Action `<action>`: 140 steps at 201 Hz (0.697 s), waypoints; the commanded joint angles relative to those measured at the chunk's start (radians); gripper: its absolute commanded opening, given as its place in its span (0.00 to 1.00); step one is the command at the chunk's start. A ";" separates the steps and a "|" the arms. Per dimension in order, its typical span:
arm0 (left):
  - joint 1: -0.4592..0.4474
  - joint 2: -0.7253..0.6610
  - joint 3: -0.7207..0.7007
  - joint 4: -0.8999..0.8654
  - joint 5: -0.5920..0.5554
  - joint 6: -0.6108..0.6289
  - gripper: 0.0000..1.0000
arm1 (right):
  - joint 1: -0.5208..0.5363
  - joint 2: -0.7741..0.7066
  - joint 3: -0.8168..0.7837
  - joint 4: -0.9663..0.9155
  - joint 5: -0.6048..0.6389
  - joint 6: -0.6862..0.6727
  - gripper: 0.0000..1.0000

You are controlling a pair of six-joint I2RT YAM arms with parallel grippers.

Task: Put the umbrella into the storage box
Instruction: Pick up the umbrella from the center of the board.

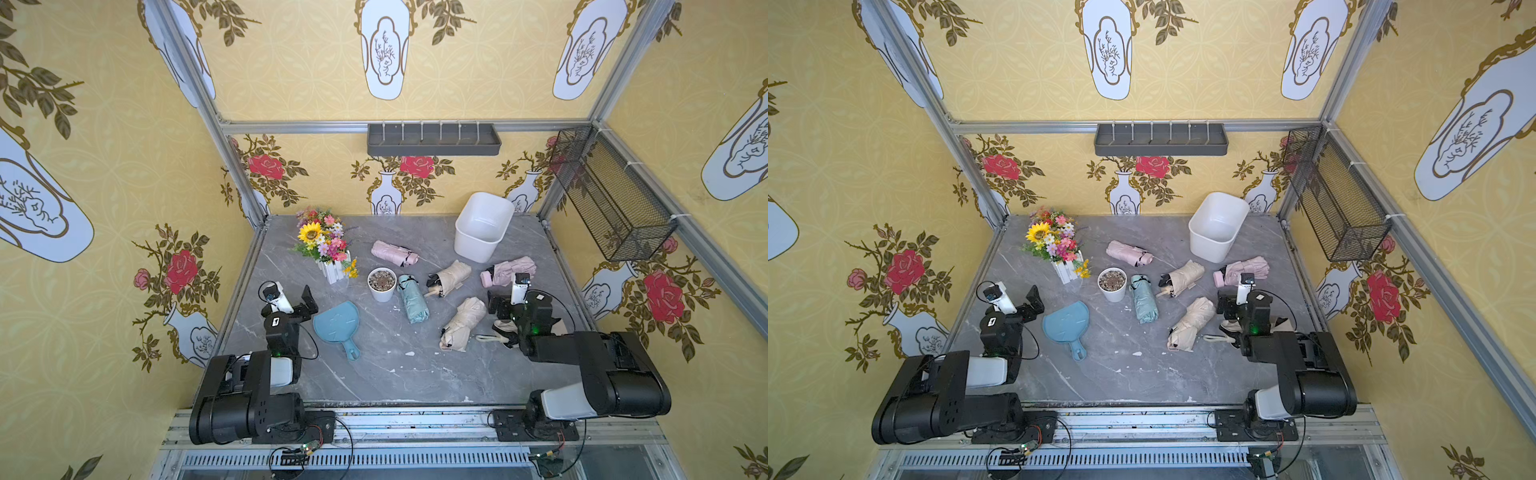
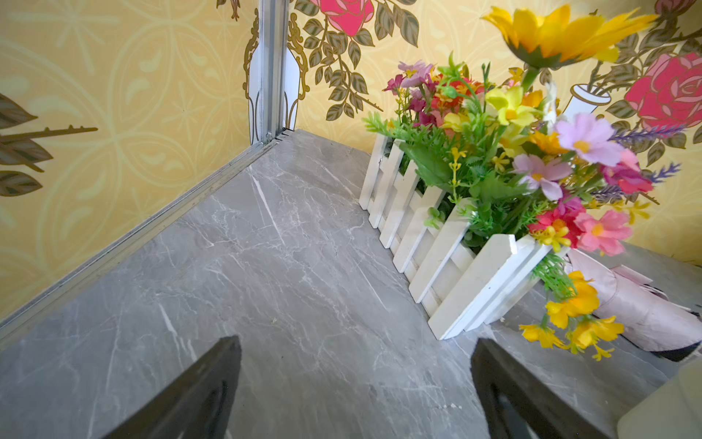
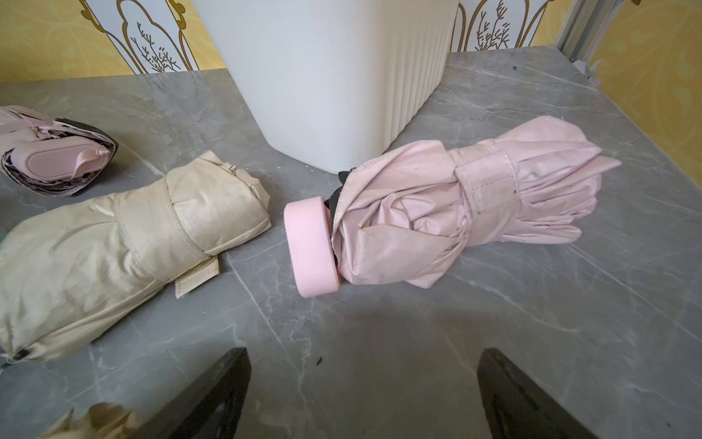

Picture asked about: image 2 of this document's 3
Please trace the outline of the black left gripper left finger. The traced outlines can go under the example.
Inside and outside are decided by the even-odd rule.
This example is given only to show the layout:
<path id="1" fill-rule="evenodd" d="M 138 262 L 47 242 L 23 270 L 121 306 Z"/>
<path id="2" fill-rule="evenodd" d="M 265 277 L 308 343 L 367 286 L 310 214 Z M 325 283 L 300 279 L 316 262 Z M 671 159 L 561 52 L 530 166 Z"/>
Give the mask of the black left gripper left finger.
<path id="1" fill-rule="evenodd" d="M 241 371 L 241 341 L 221 338 L 108 438 L 223 438 Z"/>

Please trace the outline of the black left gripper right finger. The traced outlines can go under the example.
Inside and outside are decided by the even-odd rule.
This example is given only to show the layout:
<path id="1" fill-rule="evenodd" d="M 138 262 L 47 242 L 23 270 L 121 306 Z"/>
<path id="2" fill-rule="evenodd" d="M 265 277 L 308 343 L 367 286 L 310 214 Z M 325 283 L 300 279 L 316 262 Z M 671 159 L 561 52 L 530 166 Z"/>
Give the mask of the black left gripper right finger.
<path id="1" fill-rule="evenodd" d="M 491 339 L 477 341 L 471 373 L 492 438 L 606 437 Z"/>

